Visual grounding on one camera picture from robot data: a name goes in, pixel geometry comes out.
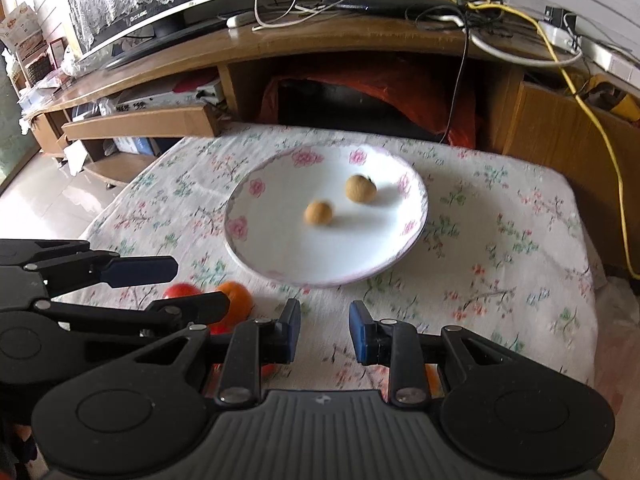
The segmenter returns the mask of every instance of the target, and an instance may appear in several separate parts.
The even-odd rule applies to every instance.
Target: wooden cabinet
[[[31,131],[46,155],[65,156],[64,146],[58,143],[60,131],[49,114],[37,116],[31,123]]]
[[[640,269],[640,129],[594,112],[622,171],[631,258]],[[603,262],[626,267],[616,172],[602,136],[573,98],[521,83],[504,147],[497,151],[562,173]]]

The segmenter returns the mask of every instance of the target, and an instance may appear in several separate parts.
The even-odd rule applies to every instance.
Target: longan
[[[334,212],[327,202],[312,202],[305,209],[305,222],[311,225],[327,225]]]
[[[375,197],[378,190],[376,185],[362,175],[352,175],[347,179],[344,193],[349,200],[359,204],[367,204]]]

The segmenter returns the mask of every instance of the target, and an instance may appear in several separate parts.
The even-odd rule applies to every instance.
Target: orange
[[[228,329],[228,332],[231,332],[238,323],[242,323],[249,317],[251,309],[254,307],[254,298],[247,288],[238,282],[221,283],[216,291],[224,292],[229,298],[229,311],[222,320],[209,326],[222,324]]]

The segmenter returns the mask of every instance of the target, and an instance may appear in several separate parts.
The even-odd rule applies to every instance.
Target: drawer
[[[31,131],[46,155],[65,156],[58,144],[58,129],[46,114],[40,114],[33,120]]]
[[[69,141],[113,137],[215,137],[218,114],[209,104],[140,110],[67,123],[62,130]]]

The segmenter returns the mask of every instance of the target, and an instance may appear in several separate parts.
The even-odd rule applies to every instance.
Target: plastic bag
[[[98,99],[98,110],[100,110],[100,115],[111,115],[116,113],[116,105],[118,104],[118,96],[116,97],[101,97]]]
[[[20,70],[20,65],[15,59],[15,56],[7,49],[2,51],[2,57],[4,57],[4,62],[6,63],[6,74],[9,78],[13,78],[15,73]]]
[[[60,68],[65,74],[71,77],[80,77],[89,74],[94,70],[98,70],[109,60],[110,57],[111,46],[109,45],[101,48],[98,52],[95,52],[84,59],[76,60],[76,56],[71,50],[71,47],[67,45]]]

